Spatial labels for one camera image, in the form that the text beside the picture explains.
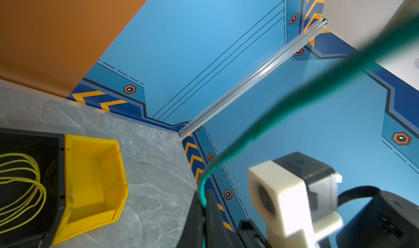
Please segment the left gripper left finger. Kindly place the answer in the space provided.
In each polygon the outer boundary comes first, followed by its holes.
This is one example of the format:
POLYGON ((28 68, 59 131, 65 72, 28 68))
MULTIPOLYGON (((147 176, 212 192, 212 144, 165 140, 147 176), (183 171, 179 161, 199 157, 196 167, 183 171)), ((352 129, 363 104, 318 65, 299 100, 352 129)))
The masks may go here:
POLYGON ((204 212, 199 195, 195 192, 177 248, 204 247, 204 212))

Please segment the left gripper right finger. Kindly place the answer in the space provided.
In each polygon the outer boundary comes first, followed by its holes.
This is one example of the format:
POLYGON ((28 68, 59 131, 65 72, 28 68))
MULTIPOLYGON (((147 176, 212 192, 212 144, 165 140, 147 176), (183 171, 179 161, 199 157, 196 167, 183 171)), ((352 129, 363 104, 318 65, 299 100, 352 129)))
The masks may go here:
POLYGON ((237 233, 224 226, 216 195, 212 190, 206 192, 205 208, 205 247, 206 248, 243 248, 237 233))

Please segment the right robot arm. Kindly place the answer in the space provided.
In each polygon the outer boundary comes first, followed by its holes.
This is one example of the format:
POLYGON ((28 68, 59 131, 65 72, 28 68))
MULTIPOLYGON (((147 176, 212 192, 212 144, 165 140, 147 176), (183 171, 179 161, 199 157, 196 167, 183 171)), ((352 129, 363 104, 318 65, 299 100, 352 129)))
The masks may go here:
POLYGON ((246 247, 326 248, 328 236, 339 230, 340 248, 416 248, 419 245, 419 208, 414 203, 374 186, 359 186, 342 194, 337 186, 276 191, 260 183, 249 187, 257 211, 266 221, 263 236, 253 221, 241 221, 239 235, 246 247), (371 201, 346 225, 338 207, 361 198, 371 201))

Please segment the yellow plastic bin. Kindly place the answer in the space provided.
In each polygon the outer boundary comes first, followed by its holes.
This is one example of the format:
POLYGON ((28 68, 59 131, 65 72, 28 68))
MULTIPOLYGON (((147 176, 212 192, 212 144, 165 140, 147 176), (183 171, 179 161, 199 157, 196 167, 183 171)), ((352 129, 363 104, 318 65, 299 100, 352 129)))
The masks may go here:
POLYGON ((52 245, 120 219, 129 189, 117 140, 66 135, 65 210, 52 245))

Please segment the black plastic bin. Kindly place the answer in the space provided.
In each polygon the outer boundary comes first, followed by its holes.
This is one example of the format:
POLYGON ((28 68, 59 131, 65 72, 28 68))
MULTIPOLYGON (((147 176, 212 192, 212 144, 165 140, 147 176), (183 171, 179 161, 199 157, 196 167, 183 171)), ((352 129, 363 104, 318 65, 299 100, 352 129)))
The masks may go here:
POLYGON ((50 247, 64 210, 64 135, 2 128, 1 247, 50 247))

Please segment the right aluminium corner post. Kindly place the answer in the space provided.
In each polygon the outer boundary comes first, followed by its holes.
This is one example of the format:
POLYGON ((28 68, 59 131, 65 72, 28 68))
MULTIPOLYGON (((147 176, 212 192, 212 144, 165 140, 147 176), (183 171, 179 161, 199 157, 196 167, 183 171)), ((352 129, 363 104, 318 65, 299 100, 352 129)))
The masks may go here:
POLYGON ((178 132, 180 139, 186 139, 197 128, 201 127, 212 117, 217 115, 220 111, 225 109, 233 101, 239 98, 242 94, 260 82, 264 77, 266 77, 282 63, 288 60, 298 50, 304 48, 304 46, 306 46, 310 41, 312 41, 324 30, 326 30, 327 23, 328 20, 323 17, 317 19, 317 21, 311 24, 305 31, 303 31, 303 33, 299 34, 295 39, 285 45, 281 50, 279 50, 271 58, 261 64, 245 79, 235 85, 231 90, 229 90, 226 94, 224 94, 221 98, 206 108, 191 122, 189 122, 184 128, 182 128, 178 132))

